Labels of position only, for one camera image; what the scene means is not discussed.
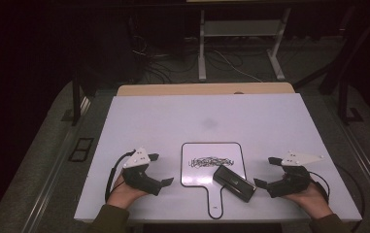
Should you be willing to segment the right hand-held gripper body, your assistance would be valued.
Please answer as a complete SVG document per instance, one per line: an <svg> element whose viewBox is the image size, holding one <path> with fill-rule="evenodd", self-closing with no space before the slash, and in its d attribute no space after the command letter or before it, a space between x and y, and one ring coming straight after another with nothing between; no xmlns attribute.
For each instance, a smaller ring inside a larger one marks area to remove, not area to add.
<svg viewBox="0 0 370 233"><path fill-rule="evenodd" d="M319 183L311 178L310 172L305 168L306 164L323 161L322 155L289 151L282 160L280 167L285 172L283 178L276 182L267 183L266 190L272 198L301 192L310 183L314 183L321 190L324 190Z"/></svg>

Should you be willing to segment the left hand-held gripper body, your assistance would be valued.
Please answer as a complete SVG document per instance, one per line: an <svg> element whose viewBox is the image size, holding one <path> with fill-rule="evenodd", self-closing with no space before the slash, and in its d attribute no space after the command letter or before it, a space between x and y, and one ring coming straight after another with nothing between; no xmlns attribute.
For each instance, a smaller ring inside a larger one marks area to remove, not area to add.
<svg viewBox="0 0 370 233"><path fill-rule="evenodd" d="M147 151L139 148L122 165L122 176L129 186L157 196L162 188L160 181L146 174L151 162Z"/></svg>

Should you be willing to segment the black whiteboard eraser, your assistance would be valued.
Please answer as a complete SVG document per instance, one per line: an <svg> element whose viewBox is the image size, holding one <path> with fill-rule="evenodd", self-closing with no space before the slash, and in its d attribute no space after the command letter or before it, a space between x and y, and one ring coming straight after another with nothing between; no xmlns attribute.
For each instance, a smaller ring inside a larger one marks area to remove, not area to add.
<svg viewBox="0 0 370 233"><path fill-rule="evenodd" d="M249 203L256 191L256 186L249 183L227 167L220 165L213 175L213 180L229 190L242 201Z"/></svg>

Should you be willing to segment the white handheld whiteboard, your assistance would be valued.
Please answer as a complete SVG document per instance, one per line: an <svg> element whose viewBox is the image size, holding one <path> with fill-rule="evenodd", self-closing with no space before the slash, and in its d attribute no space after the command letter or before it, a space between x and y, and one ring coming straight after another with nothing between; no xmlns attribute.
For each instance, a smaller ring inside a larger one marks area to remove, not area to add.
<svg viewBox="0 0 370 233"><path fill-rule="evenodd" d="M219 166L225 166L243 179L246 177L242 148L238 143L185 143L182 146L181 184L206 190L204 202L209 217L223 215L223 187L213 176Z"/></svg>

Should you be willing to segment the person's left hand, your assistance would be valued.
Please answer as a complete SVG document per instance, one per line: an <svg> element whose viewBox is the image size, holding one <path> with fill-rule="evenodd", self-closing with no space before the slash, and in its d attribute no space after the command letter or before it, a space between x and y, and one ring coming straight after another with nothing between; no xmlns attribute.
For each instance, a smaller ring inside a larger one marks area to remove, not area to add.
<svg viewBox="0 0 370 233"><path fill-rule="evenodd" d="M125 183L122 175L119 175L115 181L115 188L111 192L107 205L127 210L136 200L146 196L145 191L133 188Z"/></svg>

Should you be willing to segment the person's right hand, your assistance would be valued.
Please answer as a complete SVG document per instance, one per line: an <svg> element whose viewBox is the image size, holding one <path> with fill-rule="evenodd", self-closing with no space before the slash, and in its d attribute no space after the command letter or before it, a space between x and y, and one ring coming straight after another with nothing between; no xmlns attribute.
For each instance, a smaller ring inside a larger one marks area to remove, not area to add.
<svg viewBox="0 0 370 233"><path fill-rule="evenodd" d="M305 190L285 195L284 198L297 204L312 219L333 214L320 189L314 183L310 183Z"/></svg>

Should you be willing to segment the light wooden table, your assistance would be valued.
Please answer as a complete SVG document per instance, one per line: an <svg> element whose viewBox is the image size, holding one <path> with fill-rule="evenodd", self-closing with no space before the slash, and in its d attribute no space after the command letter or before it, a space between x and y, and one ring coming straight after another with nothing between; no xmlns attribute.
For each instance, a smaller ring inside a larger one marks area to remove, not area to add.
<svg viewBox="0 0 370 233"><path fill-rule="evenodd" d="M290 83L180 83L123 85L117 96L294 93Z"/></svg>

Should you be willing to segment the black metal stand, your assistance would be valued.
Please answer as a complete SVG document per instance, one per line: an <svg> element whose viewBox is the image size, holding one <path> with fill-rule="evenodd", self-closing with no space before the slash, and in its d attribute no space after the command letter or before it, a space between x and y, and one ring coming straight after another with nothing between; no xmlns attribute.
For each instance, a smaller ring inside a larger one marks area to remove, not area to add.
<svg viewBox="0 0 370 233"><path fill-rule="evenodd" d="M350 80L346 77L339 81L338 117L345 125L349 125L351 122L363 121L359 111L348 106L349 83Z"/></svg>
<svg viewBox="0 0 370 233"><path fill-rule="evenodd" d="M90 105L88 97L84 94L81 79L77 72L72 75L72 108L65 111L62 121L70 122L76 126Z"/></svg>

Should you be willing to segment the white metal stand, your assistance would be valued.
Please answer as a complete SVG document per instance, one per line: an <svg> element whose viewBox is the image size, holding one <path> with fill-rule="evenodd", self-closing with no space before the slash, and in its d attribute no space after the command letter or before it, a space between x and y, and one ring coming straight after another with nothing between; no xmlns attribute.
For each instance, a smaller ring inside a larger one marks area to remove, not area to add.
<svg viewBox="0 0 370 233"><path fill-rule="evenodd" d="M207 80L205 61L205 39L213 37L273 37L273 48L267 51L268 59L278 81L286 79L277 58L291 8L286 8L280 19L254 20L206 20L206 12L200 12L198 77L201 82Z"/></svg>

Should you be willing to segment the black floor outlet frame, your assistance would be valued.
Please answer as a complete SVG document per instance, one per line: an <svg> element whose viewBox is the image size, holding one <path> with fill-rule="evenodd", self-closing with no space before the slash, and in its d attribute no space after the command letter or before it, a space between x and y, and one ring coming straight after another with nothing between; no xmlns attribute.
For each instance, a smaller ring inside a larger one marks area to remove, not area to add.
<svg viewBox="0 0 370 233"><path fill-rule="evenodd" d="M70 162L84 162L87 160L88 154L92 147L93 138L79 138L75 148L70 153L68 160Z"/></svg>

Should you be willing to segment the metal floor rail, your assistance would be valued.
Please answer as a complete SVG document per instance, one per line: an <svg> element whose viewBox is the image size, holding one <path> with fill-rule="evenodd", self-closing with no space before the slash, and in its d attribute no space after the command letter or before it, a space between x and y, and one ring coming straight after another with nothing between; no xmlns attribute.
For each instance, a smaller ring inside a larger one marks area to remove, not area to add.
<svg viewBox="0 0 370 233"><path fill-rule="evenodd" d="M337 115L335 107L328 107L332 117L333 133L327 141L333 161L338 163L355 184L363 187L364 201L370 199L370 110L362 113L362 121L346 125Z"/></svg>
<svg viewBox="0 0 370 233"><path fill-rule="evenodd" d="M35 233L49 205L66 154L75 142L78 125L73 125L73 107L83 114L90 101L83 97L74 104L57 97L20 167L26 181L27 214L20 233Z"/></svg>

